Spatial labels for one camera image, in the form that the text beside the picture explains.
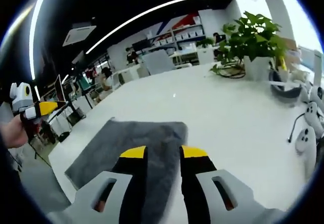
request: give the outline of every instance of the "computer monitor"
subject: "computer monitor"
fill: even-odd
[[[226,40],[226,35],[222,34],[222,35],[216,35],[216,43],[219,43],[223,40]]]
[[[57,76],[54,83],[54,87],[55,87],[57,100],[66,102],[60,75]]]
[[[134,43],[132,46],[133,46],[134,51],[141,51],[145,48],[151,47],[151,44],[148,41],[148,39],[143,39],[141,41]]]

